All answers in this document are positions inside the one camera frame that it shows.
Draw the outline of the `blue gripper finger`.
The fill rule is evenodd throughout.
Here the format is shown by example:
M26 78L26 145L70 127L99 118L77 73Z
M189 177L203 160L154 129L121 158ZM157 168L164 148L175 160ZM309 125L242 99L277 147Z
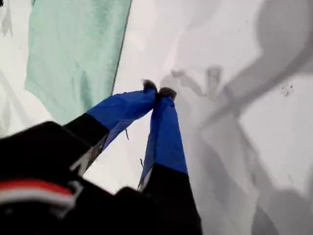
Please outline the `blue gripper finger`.
M138 189L155 205L160 234L201 235L174 104L176 95L170 88L160 89L157 95Z
M90 149L70 169L85 173L120 133L152 110L156 99L156 85L144 80L142 90L114 94L67 123L65 128L90 145Z

